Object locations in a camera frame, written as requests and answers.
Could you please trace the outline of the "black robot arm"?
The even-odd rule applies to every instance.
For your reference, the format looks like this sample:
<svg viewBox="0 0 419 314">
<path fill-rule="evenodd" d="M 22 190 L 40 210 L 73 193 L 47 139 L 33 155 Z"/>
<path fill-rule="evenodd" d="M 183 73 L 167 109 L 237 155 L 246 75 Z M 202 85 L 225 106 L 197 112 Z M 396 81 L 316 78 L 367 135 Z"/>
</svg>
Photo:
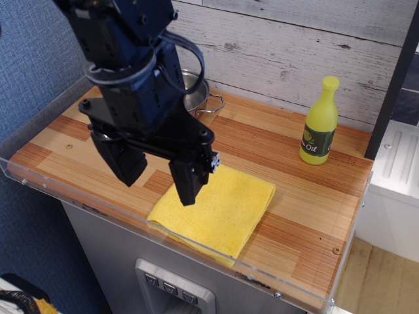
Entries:
<svg viewBox="0 0 419 314">
<path fill-rule="evenodd" d="M 116 177 L 134 184 L 152 154 L 169 161 L 183 205 L 192 205 L 219 165 L 214 133 L 185 108 L 186 87 L 176 48 L 204 57 L 190 40 L 168 31 L 171 1 L 57 1 L 85 56 L 84 73 L 101 97 L 79 103 L 97 151 Z"/>
</svg>

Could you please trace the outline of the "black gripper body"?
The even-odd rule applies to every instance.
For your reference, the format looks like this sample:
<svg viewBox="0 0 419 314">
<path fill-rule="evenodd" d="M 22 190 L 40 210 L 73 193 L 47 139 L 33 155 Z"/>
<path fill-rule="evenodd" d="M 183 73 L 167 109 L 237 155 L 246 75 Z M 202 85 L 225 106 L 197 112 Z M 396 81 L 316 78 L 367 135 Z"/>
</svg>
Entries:
<svg viewBox="0 0 419 314">
<path fill-rule="evenodd" d="M 84 100 L 80 111 L 92 132 L 122 138 L 145 155 L 184 160 L 213 173 L 219 156 L 213 132 L 187 112 L 185 88 L 174 44 L 158 42 L 134 54 L 133 62 L 87 61 L 84 71 L 101 98 Z"/>
</svg>

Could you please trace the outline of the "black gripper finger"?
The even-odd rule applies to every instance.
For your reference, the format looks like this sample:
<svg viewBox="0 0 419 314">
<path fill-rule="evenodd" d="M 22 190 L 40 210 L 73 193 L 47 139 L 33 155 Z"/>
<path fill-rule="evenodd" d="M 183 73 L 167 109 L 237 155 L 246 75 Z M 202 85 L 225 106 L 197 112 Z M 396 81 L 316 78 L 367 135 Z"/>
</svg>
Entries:
<svg viewBox="0 0 419 314">
<path fill-rule="evenodd" d="M 112 139 L 99 132 L 91 133 L 94 145 L 115 176 L 126 186 L 132 186 L 147 167 L 145 153 L 127 144 L 124 139 Z"/>
<path fill-rule="evenodd" d="M 210 173 L 201 165 L 184 160 L 172 160 L 169 167 L 181 203 L 184 206 L 195 204 L 199 191 L 208 183 Z"/>
</svg>

